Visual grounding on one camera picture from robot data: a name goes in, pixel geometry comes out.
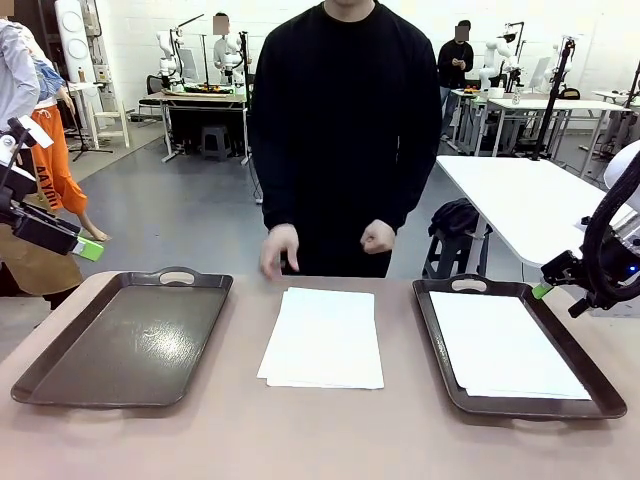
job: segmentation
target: empty tray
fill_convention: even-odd
[[[183,273],[191,283],[162,283]],[[120,273],[11,390],[14,400],[80,408],[165,407],[180,401],[233,278],[182,267]]]
[[[473,280],[486,289],[455,290],[453,283]],[[461,410],[480,415],[494,415],[528,420],[612,419],[627,413],[627,406],[616,389],[589,355],[542,300],[536,300],[531,287],[523,283],[492,282],[478,275],[463,274],[447,280],[418,280],[413,288],[420,304],[433,350],[451,401]],[[429,292],[466,293],[517,297],[536,321],[547,339],[562,356],[592,400],[558,400],[533,398],[472,397],[456,382],[449,353],[440,331],[438,317]]]

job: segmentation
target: stack of paper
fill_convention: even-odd
[[[519,299],[430,296],[456,382],[468,395],[591,399]]]
[[[258,378],[272,387],[383,388],[374,303],[368,293],[290,288]]]

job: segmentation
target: gray shirt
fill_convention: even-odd
[[[0,20],[0,130],[8,128],[10,118],[31,116],[39,95],[40,84],[20,27]]]

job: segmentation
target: hand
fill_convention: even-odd
[[[260,254],[260,269],[262,273],[269,279],[275,280],[282,275],[282,266],[280,264],[280,254],[287,252],[289,265],[296,272],[300,271],[298,266],[298,232],[293,225],[283,224],[274,227],[267,239],[262,244],[262,253]]]
[[[396,233],[382,220],[374,220],[364,231],[360,243],[369,255],[390,252],[396,243]]]
[[[76,116],[76,107],[73,104],[73,100],[71,100],[71,97],[69,96],[67,91],[63,87],[63,88],[60,89],[60,91],[58,93],[60,94],[60,98],[62,98],[62,101],[65,103],[67,108],[69,110],[71,110],[71,115],[73,115],[75,117]]]

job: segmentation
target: tray handle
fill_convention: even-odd
[[[192,282],[184,282],[182,280],[177,281],[177,282],[168,282],[168,283],[163,283],[162,282],[162,277],[171,273],[186,273],[187,275],[191,275],[193,277],[193,281]],[[153,272],[153,273],[139,273],[137,274],[137,277],[141,280],[144,280],[145,282],[149,282],[150,284],[154,284],[154,285],[165,285],[165,286],[189,286],[189,285],[195,285],[195,284],[199,284],[204,282],[206,276],[203,275],[202,273],[196,272],[195,270],[192,270],[190,268],[187,267],[167,267],[167,268],[163,268],[162,270],[158,270],[157,272]]]
[[[463,288],[454,287],[454,284],[456,282],[464,282],[464,281],[470,281],[472,282],[472,285],[469,287],[463,287]],[[489,293],[498,287],[498,284],[496,282],[493,282],[488,278],[482,277],[480,275],[476,275],[474,273],[462,273],[460,275],[456,275],[455,277],[448,278],[447,282],[449,284],[449,288],[456,292],[471,290],[479,293]]]

